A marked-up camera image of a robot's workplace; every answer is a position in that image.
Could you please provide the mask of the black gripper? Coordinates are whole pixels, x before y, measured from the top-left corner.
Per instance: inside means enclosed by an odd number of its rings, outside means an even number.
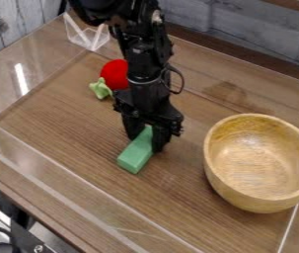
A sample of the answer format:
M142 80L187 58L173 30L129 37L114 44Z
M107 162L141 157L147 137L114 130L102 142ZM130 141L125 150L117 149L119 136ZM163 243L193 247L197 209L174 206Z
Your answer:
M114 110L122 114L130 140L153 126L151 147L159 153L170 143L171 135L181 136L183 115L170 103L170 91L161 80L150 83L130 81L130 87L114 92Z

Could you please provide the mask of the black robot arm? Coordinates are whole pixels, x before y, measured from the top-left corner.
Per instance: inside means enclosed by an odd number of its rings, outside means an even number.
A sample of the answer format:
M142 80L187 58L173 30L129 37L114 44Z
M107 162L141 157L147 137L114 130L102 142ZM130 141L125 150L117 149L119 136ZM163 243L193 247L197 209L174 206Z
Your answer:
M109 26L129 63L129 87L114 92L129 138L151 127L151 149L161 152L182 134L183 115L170 103L173 42L158 0L69 0L81 20Z

